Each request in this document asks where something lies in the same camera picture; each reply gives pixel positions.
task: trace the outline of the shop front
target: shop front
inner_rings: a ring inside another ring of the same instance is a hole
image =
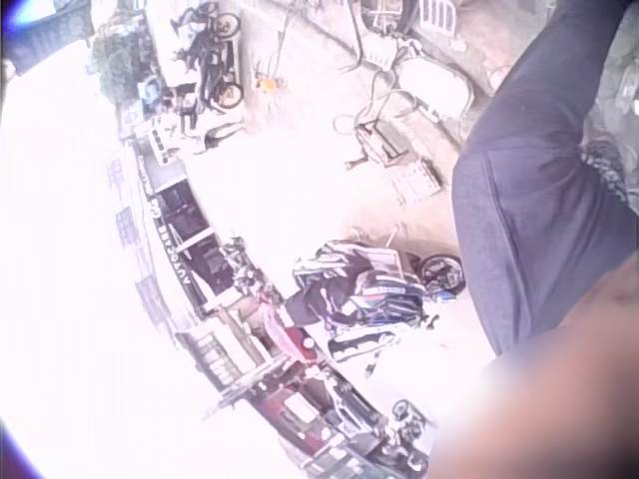
[[[189,303],[200,318],[233,286],[220,241],[193,195],[184,164],[164,163],[149,135],[132,143],[148,214]]]

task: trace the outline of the storefront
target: storefront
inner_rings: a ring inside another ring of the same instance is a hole
[[[198,317],[206,317],[216,298],[233,286],[233,272],[198,206],[183,162],[164,161],[152,142],[147,134],[131,144],[149,216],[185,295]]]
[[[92,40],[89,69],[116,108],[120,139],[135,138],[156,115],[165,86],[145,10],[116,10]]]

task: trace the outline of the red object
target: red object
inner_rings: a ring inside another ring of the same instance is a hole
[[[264,326],[267,334],[279,349],[290,358],[309,364],[318,360],[318,352],[313,348],[304,347],[304,340],[308,336],[298,327],[282,327],[278,323],[277,313],[269,304],[261,306],[264,312]]]

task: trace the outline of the bicycle wheel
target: bicycle wheel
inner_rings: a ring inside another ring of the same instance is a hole
[[[220,40],[235,36],[241,27],[240,17],[234,13],[221,13],[213,20],[213,33]]]

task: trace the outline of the motorcycle wheel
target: motorcycle wheel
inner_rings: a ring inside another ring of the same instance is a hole
[[[453,254],[434,254],[419,265],[418,275],[426,289],[436,285],[455,296],[466,289],[461,259]]]
[[[229,40],[239,31],[242,23],[240,17],[234,13],[221,13],[213,21],[213,33],[220,40]]]
[[[227,83],[224,92],[218,99],[218,106],[224,110],[232,110],[244,99],[244,88],[237,83]]]
[[[396,421],[403,421],[408,417],[409,408],[408,401],[405,399],[395,402],[392,406],[392,417],[394,417]]]

